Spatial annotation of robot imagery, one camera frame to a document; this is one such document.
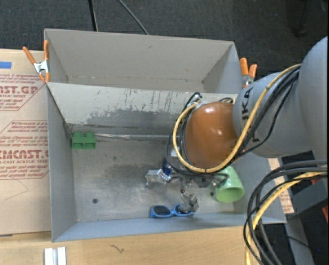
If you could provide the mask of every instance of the gray bin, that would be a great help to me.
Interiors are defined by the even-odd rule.
[[[184,104],[236,98],[241,73],[230,41],[45,30],[50,43],[47,90],[52,240],[153,234],[243,225],[248,198],[270,171],[249,154],[233,166],[246,195],[219,203],[210,187],[192,217],[152,219],[151,206],[181,203],[179,182],[146,186]],[[93,132],[96,148],[71,149],[70,131]],[[263,217],[284,222],[280,202]]]

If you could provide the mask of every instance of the green cup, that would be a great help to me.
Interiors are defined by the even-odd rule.
[[[230,203],[240,200],[244,196],[245,190],[235,169],[228,166],[219,173],[228,174],[229,178],[223,184],[218,184],[215,187],[216,199],[223,203]]]

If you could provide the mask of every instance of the green block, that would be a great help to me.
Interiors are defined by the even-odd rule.
[[[71,139],[71,149],[95,149],[96,138],[93,132],[74,132]]]

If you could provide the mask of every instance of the chair leg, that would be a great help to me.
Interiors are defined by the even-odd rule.
[[[295,31],[297,37],[302,37],[307,34],[307,20],[310,13],[313,0],[306,0],[303,7],[302,16],[298,28]]]

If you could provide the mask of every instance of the bin floor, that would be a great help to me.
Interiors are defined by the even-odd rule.
[[[148,217],[153,205],[182,204],[180,183],[146,186],[145,174],[159,169],[165,141],[98,138],[94,150],[73,150],[75,200],[78,221],[101,221]],[[232,212],[233,204],[217,202],[213,187],[188,187],[195,193],[197,213]]]

